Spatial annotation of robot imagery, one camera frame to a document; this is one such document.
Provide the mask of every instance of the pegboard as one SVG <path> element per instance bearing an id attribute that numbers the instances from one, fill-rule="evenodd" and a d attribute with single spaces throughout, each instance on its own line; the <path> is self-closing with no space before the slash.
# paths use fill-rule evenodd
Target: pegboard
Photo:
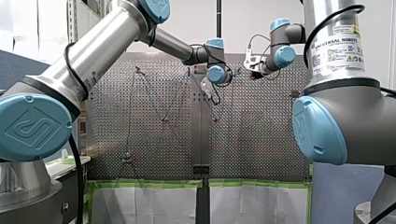
<path id="1" fill-rule="evenodd" d="M 89 178 L 191 178 L 190 92 L 181 62 L 126 53 L 88 102 Z"/>
<path id="2" fill-rule="evenodd" d="M 230 55 L 236 71 L 244 55 Z M 249 80 L 245 69 L 227 88 L 219 89 L 222 104 L 213 107 L 211 177 L 309 180 L 309 161 L 292 132 L 293 91 L 306 85 L 302 57 L 268 78 Z"/>
<path id="3" fill-rule="evenodd" d="M 226 58 L 236 73 L 244 55 Z M 89 179 L 194 178 L 192 118 L 203 110 L 192 110 L 188 69 L 161 53 L 126 53 L 114 64 L 87 103 Z M 274 81 L 241 71 L 219 89 L 222 103 L 205 110 L 210 149 L 198 156 L 208 157 L 210 177 L 305 181 L 309 162 L 293 139 L 290 97 L 305 84 L 301 58 Z"/>

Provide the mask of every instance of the wire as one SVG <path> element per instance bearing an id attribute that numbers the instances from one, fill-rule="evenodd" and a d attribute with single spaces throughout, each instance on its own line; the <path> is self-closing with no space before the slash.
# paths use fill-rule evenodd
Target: wire
<path id="1" fill-rule="evenodd" d="M 221 98 L 219 96 L 219 92 L 218 92 L 218 90 L 216 90 L 216 87 L 215 87 L 215 85 L 213 83 L 212 83 L 212 87 L 213 87 L 213 90 L 215 90 L 215 94 L 218 96 L 219 100 L 217 102 L 215 102 L 213 100 L 213 96 L 210 98 L 210 100 L 213 102 L 214 105 L 219 105 L 219 104 L 221 104 Z"/>
<path id="2" fill-rule="evenodd" d="M 382 220 L 384 217 L 392 213 L 394 210 L 396 210 L 396 203 L 391 204 L 387 209 L 385 209 L 383 212 L 381 212 L 378 216 L 373 218 L 369 224 L 376 224 L 380 220 Z"/>
<path id="3" fill-rule="evenodd" d="M 389 93 L 389 94 L 391 94 L 393 96 L 396 96 L 396 91 L 393 91 L 393 90 L 390 90 L 390 89 L 387 89 L 387 88 L 384 88 L 384 87 L 381 87 L 380 90 L 383 91 L 383 92 L 387 92 L 387 93 Z"/>
<path id="4" fill-rule="evenodd" d="M 252 37 L 250 38 L 250 40 L 248 41 L 248 47 L 249 47 L 249 48 L 251 47 L 251 42 L 252 42 L 253 39 L 256 38 L 257 36 L 262 37 L 262 38 L 268 40 L 268 41 L 271 43 L 271 39 L 268 38 L 268 37 L 265 36 L 265 35 L 254 35 L 254 36 L 252 36 Z"/>
<path id="5" fill-rule="evenodd" d="M 280 71 L 281 71 L 281 70 L 282 70 L 282 69 L 279 69 L 279 71 L 277 72 L 277 74 L 276 74 L 275 77 L 268 77 L 268 76 L 265 76 L 264 78 L 267 79 L 267 80 L 269 80 L 269 81 L 274 81 L 275 79 L 279 78 L 279 76 L 280 76 Z"/>
<path id="6" fill-rule="evenodd" d="M 88 96 L 90 95 L 90 93 L 88 92 L 87 87 L 85 86 L 84 82 L 81 80 L 81 78 L 78 76 L 78 74 L 76 73 L 76 70 L 72 67 L 72 65 L 70 64 L 70 59 L 69 59 L 69 50 L 71 47 L 73 47 L 73 45 L 75 45 L 74 42 L 68 44 L 66 46 L 66 48 L 64 48 L 64 60 L 66 61 L 66 67 L 67 70 L 69 71 L 69 73 L 76 79 L 76 81 L 78 82 L 78 84 L 81 86 L 81 88 L 84 90 L 84 97 L 82 98 L 81 101 L 85 101 L 88 99 Z"/>
<path id="7" fill-rule="evenodd" d="M 351 10 L 356 10 L 356 13 L 359 14 L 359 13 L 363 12 L 364 9 L 365 9 L 365 6 L 363 6 L 363 5 L 354 5 L 354 6 L 350 6 L 350 7 L 345 7 L 343 9 L 340 9 L 340 10 L 335 11 L 334 13 L 330 14 L 317 27 L 315 27 L 315 29 L 311 32 L 311 34 L 309 35 L 308 39 L 306 40 L 306 43 L 305 43 L 305 46 L 304 46 L 304 63 L 305 63 L 305 66 L 308 67 L 308 51 L 309 51 L 309 49 L 311 47 L 312 41 L 315 39 L 315 37 L 321 31 L 321 29 L 323 29 L 327 25 L 327 22 L 329 22 L 334 17 L 336 17 L 336 16 L 338 16 L 338 15 L 344 13 L 344 12 L 351 11 Z"/>
<path id="8" fill-rule="evenodd" d="M 84 176 L 82 173 L 81 160 L 79 158 L 79 152 L 74 140 L 73 134 L 70 134 L 69 145 L 73 152 L 73 157 L 76 163 L 77 171 L 77 182 L 78 182 L 78 211 L 76 224 L 82 224 L 83 214 L 84 214 Z"/>

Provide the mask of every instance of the universal robots logo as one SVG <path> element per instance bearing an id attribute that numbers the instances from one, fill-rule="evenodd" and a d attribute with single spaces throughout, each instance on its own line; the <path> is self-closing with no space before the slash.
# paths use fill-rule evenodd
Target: universal robots logo
<path id="1" fill-rule="evenodd" d="M 61 123 L 36 107 L 26 109 L 7 127 L 5 134 L 40 150 L 61 129 Z"/>

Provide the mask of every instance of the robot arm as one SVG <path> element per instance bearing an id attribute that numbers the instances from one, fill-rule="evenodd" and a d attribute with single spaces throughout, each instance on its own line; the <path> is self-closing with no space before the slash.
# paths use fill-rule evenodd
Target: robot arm
<path id="1" fill-rule="evenodd" d="M 0 159 L 37 161 L 62 148 L 79 116 L 79 103 L 136 40 L 148 41 L 184 64 L 208 63 L 208 79 L 227 82 L 221 39 L 195 49 L 164 31 L 150 32 L 168 19 L 167 0 L 114 0 L 110 9 L 64 58 L 39 76 L 26 76 L 1 96 Z"/>
<path id="2" fill-rule="evenodd" d="M 281 18 L 271 24 L 271 54 L 268 57 L 253 55 L 251 43 L 247 45 L 244 66 L 251 71 L 251 78 L 268 76 L 279 69 L 285 68 L 295 59 L 295 51 L 290 46 L 305 43 L 305 28 L 301 24 L 291 24 Z"/>
<path id="3" fill-rule="evenodd" d="M 207 79 L 214 84 L 230 81 L 224 58 L 224 43 L 221 38 L 211 38 L 205 45 L 194 45 L 182 42 L 160 28 L 154 28 L 141 40 L 150 47 L 179 58 L 186 65 L 207 63 Z"/>
<path id="4" fill-rule="evenodd" d="M 304 1 L 305 57 L 309 84 L 293 107 L 293 130 L 300 150 L 317 162 L 396 164 L 396 101 L 381 94 L 364 70 L 355 0 Z M 305 42 L 297 26 L 279 19 L 271 25 L 271 56 L 265 75 L 294 60 L 289 44 Z"/>

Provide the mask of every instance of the blue joint cap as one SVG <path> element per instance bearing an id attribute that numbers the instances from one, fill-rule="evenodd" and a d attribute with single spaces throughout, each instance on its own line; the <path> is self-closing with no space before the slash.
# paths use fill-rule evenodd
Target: blue joint cap
<path id="1" fill-rule="evenodd" d="M 169 0 L 140 0 L 143 9 L 157 23 L 164 23 L 171 15 Z"/>
<path id="2" fill-rule="evenodd" d="M 224 49 L 224 40 L 221 38 L 211 38 L 206 40 L 206 45 L 216 49 Z"/>
<path id="3" fill-rule="evenodd" d="M 273 32 L 283 25 L 290 25 L 290 20 L 288 18 L 279 18 L 271 23 L 270 30 Z"/>
<path id="4" fill-rule="evenodd" d="M 218 65 L 213 65 L 207 69 L 207 79 L 215 84 L 222 84 L 227 80 L 227 74 L 224 69 Z"/>
<path id="5" fill-rule="evenodd" d="M 280 47 L 274 54 L 274 64 L 279 69 L 289 66 L 295 59 L 296 52 L 291 46 Z"/>
<path id="6" fill-rule="evenodd" d="M 337 122 L 314 97 L 303 96 L 294 103 L 293 130 L 309 160 L 335 165 L 347 162 L 347 144 Z"/>
<path id="7" fill-rule="evenodd" d="M 41 94 L 21 93 L 0 99 L 0 158 L 42 160 L 67 142 L 73 123 L 67 108 Z"/>

